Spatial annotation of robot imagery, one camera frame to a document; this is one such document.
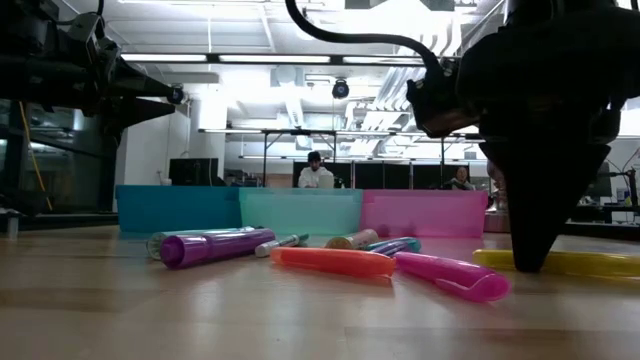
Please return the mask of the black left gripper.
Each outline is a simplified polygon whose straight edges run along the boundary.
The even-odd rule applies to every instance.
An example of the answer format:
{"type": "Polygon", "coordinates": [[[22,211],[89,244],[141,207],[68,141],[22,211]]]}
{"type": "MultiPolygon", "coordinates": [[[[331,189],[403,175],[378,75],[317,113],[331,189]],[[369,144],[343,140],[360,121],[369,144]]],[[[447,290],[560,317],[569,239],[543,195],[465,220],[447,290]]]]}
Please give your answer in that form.
{"type": "Polygon", "coordinates": [[[174,88],[134,68],[120,56],[112,64],[82,67],[74,64],[69,76],[69,107],[97,115],[103,108],[117,71],[117,94],[123,97],[112,100],[106,107],[106,125],[114,129],[126,129],[147,120],[171,115],[175,106],[135,97],[174,96],[174,88]]]}

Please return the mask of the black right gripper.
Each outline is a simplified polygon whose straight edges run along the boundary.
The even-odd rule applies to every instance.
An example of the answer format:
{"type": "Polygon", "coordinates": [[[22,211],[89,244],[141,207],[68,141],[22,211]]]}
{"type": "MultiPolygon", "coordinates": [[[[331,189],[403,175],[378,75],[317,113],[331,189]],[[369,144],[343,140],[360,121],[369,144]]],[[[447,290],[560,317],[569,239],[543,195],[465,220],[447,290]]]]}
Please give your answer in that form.
{"type": "MultiPolygon", "coordinates": [[[[640,12],[517,11],[463,55],[459,127],[482,123],[504,136],[511,122],[580,141],[608,143],[624,103],[640,96],[640,12]]],[[[537,273],[610,152],[606,144],[485,142],[503,174],[515,268],[537,273]]]]}

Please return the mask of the yellow highlighter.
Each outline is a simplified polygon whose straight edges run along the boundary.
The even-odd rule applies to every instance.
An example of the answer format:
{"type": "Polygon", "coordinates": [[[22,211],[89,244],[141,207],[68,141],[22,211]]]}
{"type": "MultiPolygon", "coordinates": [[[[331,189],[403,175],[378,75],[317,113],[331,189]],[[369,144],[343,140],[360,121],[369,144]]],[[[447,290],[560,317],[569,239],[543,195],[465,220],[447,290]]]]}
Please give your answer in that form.
{"type": "MultiPolygon", "coordinates": [[[[513,252],[510,250],[478,249],[473,252],[472,258],[478,265],[515,270],[513,252]]],[[[551,251],[540,271],[558,275],[640,278],[640,256],[551,251]]]]}

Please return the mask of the pink highlighter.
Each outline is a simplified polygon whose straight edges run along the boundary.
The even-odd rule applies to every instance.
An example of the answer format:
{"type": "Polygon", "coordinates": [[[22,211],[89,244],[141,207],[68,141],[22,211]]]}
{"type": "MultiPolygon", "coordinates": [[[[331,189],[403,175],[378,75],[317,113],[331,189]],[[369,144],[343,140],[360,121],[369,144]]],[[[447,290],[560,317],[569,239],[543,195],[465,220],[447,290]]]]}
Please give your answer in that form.
{"type": "Polygon", "coordinates": [[[468,301],[501,300],[511,290],[511,283],[505,276],[469,262],[410,252],[398,252],[394,258],[402,272],[468,301]]]}

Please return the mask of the blue violet highlighter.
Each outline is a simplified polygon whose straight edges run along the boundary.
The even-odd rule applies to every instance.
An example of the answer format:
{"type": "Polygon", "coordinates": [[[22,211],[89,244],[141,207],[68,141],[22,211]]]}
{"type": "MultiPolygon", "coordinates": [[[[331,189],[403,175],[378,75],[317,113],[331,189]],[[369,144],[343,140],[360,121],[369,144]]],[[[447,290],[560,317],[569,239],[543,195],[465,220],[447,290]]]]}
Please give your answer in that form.
{"type": "Polygon", "coordinates": [[[393,257],[398,252],[419,253],[421,242],[417,238],[402,237],[367,245],[365,250],[393,257]]]}

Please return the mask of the teal highlighter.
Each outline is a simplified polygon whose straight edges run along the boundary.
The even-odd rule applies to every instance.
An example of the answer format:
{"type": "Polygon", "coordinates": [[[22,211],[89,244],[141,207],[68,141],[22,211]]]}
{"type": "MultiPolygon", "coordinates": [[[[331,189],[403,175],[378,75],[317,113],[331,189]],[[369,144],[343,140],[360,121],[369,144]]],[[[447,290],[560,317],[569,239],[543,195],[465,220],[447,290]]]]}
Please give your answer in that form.
{"type": "Polygon", "coordinates": [[[146,241],[146,251],[149,257],[155,261],[161,260],[160,249],[163,241],[174,235],[198,235],[201,236],[203,234],[221,234],[221,233],[230,233],[230,232],[247,232],[256,230],[256,227],[246,226],[240,228],[222,228],[222,229],[198,229],[198,230],[180,230],[180,231],[172,231],[172,232],[157,232],[154,233],[147,241],[146,241]]]}

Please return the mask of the purple Sharpie highlighter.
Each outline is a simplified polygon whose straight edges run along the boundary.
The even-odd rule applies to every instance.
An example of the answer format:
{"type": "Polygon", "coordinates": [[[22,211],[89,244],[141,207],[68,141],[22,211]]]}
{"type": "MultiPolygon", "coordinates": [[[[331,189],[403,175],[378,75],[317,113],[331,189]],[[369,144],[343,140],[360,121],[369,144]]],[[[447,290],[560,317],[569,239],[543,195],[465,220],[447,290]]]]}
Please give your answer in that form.
{"type": "Polygon", "coordinates": [[[263,243],[276,238],[266,228],[243,232],[172,235],[161,244],[161,262],[169,269],[182,269],[213,261],[250,255],[263,243]]]}

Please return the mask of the yellow-green Sharpie highlighter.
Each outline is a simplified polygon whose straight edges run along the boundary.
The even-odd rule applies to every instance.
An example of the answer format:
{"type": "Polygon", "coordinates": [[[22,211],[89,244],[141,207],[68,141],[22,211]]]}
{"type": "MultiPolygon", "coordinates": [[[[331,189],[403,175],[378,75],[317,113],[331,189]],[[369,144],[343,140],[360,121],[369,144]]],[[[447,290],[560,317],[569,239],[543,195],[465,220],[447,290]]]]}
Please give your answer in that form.
{"type": "Polygon", "coordinates": [[[364,229],[359,232],[336,236],[330,239],[325,247],[330,249],[364,250],[368,245],[377,243],[379,236],[373,229],[364,229]]]}

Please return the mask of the green Expo marker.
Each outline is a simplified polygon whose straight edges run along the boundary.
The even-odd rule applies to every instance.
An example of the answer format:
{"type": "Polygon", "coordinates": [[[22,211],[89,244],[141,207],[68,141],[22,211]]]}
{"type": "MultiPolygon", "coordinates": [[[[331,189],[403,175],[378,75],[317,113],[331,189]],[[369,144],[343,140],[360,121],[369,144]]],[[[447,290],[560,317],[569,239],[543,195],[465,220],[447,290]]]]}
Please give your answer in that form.
{"type": "Polygon", "coordinates": [[[304,244],[309,239],[308,234],[290,235],[282,239],[276,239],[258,245],[254,249],[254,254],[258,258],[269,257],[272,250],[280,247],[296,247],[304,244]]]}

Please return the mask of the orange highlighter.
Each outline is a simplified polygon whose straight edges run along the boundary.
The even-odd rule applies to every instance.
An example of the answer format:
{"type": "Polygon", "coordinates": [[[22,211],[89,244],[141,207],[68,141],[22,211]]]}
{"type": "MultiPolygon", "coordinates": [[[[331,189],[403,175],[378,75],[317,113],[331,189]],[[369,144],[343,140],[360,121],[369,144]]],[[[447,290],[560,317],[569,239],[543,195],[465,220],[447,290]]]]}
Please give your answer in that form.
{"type": "Polygon", "coordinates": [[[273,263],[353,277],[389,277],[396,264],[389,256],[361,250],[281,247],[271,251],[273,263]]]}

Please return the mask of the fluorescent ceiling light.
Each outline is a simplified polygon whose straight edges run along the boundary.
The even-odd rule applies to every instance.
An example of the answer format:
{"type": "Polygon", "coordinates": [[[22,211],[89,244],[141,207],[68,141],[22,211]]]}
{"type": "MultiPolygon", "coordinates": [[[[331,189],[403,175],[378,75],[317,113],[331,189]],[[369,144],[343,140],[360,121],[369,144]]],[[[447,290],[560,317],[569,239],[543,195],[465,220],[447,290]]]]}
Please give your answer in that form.
{"type": "Polygon", "coordinates": [[[131,62],[149,63],[205,63],[208,58],[203,54],[123,54],[122,58],[131,62]]]}
{"type": "Polygon", "coordinates": [[[423,66],[423,61],[419,57],[344,56],[342,62],[344,64],[360,64],[364,66],[423,66]]]}
{"type": "Polygon", "coordinates": [[[225,63],[265,63],[265,64],[327,64],[330,56],[317,55],[260,55],[260,54],[225,54],[220,55],[219,60],[225,63]]]}

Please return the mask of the black computer monitor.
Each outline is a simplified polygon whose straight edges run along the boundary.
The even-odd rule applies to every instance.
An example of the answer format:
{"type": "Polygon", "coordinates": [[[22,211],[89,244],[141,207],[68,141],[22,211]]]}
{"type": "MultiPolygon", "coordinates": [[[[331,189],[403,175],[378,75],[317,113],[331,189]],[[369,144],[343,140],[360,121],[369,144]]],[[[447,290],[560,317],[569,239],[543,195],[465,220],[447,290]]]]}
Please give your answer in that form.
{"type": "Polygon", "coordinates": [[[612,196],[610,167],[607,161],[604,161],[593,180],[590,182],[585,196],[590,198],[602,198],[612,196]]]}
{"type": "Polygon", "coordinates": [[[217,158],[174,158],[169,179],[177,186],[214,186],[218,179],[217,158]]]}

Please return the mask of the person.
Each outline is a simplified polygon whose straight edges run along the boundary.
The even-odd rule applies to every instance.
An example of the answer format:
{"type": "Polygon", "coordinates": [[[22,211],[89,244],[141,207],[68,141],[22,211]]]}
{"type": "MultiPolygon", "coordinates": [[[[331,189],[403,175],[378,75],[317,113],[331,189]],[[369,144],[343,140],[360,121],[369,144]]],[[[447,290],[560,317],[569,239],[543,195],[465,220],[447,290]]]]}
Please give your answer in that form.
{"type": "Polygon", "coordinates": [[[451,178],[444,187],[449,190],[475,190],[475,186],[469,180],[469,172],[466,167],[458,167],[454,177],[451,178]]]}
{"type": "Polygon", "coordinates": [[[299,188],[319,188],[318,179],[322,174],[334,174],[322,165],[322,158],[319,152],[312,151],[307,156],[308,166],[303,168],[298,178],[299,188]]]}

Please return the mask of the pink plastic bin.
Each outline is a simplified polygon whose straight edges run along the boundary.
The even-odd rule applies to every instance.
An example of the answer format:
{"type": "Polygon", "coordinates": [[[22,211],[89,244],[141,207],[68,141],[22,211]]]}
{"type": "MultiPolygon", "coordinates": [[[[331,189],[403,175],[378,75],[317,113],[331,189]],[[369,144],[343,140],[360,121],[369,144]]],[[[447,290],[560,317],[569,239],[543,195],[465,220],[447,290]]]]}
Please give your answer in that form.
{"type": "Polygon", "coordinates": [[[488,195],[464,190],[366,190],[360,227],[381,237],[480,238],[488,195]]]}

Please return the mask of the blue plastic bin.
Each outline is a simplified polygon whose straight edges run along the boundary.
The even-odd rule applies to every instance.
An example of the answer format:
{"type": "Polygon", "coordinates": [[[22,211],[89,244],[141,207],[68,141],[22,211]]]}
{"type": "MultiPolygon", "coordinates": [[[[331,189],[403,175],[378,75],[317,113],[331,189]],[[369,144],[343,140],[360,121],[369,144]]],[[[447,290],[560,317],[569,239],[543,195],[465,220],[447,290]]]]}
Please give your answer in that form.
{"type": "Polygon", "coordinates": [[[242,226],[238,188],[118,185],[115,199],[123,232],[155,233],[242,226]]]}

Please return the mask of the black partition screen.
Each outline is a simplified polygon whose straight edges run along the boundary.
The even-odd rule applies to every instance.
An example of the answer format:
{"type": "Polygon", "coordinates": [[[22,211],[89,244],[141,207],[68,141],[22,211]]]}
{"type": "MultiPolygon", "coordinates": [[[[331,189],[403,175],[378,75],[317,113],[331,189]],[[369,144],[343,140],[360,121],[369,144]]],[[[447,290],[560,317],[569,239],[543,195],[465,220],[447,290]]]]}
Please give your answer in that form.
{"type": "Polygon", "coordinates": [[[462,174],[462,168],[466,180],[471,181],[468,165],[345,162],[325,163],[324,167],[334,175],[335,188],[450,189],[451,182],[462,174]]]}

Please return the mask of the small grey block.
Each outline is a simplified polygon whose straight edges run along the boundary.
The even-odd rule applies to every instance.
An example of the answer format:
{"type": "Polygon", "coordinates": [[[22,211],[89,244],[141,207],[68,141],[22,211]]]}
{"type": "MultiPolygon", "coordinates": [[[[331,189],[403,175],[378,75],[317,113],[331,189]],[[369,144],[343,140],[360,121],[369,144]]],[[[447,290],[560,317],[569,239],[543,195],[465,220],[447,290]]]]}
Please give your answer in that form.
{"type": "Polygon", "coordinates": [[[6,237],[11,241],[16,241],[19,232],[19,223],[22,214],[13,210],[0,208],[0,223],[3,224],[3,232],[6,237]]]}

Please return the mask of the teal plastic bin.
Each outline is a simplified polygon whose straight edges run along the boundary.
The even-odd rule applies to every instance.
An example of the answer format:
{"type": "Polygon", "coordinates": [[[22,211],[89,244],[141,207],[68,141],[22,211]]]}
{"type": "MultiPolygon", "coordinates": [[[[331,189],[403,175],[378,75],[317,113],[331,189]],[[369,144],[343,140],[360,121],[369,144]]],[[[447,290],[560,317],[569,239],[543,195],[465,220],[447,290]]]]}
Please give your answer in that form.
{"type": "Polygon", "coordinates": [[[359,229],[359,189],[241,188],[242,223],[276,234],[344,235],[359,229]]]}

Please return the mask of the black metal rack frame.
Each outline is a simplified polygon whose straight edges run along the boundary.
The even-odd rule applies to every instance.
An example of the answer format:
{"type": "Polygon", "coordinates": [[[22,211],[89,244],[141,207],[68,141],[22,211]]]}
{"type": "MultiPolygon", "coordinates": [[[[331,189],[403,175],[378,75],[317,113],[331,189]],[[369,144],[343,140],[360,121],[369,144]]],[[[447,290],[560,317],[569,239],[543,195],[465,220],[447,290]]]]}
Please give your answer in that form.
{"type": "MultiPolygon", "coordinates": [[[[305,137],[319,137],[327,146],[333,151],[331,160],[333,163],[338,161],[337,158],[337,145],[339,137],[425,137],[421,132],[397,132],[397,131],[344,131],[344,130],[318,130],[318,129],[254,129],[254,128],[242,128],[242,129],[199,129],[200,133],[211,134],[225,134],[225,135],[256,135],[260,134],[263,137],[263,151],[262,156],[258,156],[258,159],[262,160],[262,186],[267,185],[267,153],[268,149],[277,142],[283,135],[291,137],[305,136],[305,137]]],[[[477,133],[451,133],[439,138],[430,138],[430,141],[439,143],[440,150],[440,168],[444,167],[446,162],[444,148],[445,143],[457,144],[463,142],[479,143],[481,137],[477,133]]]]}

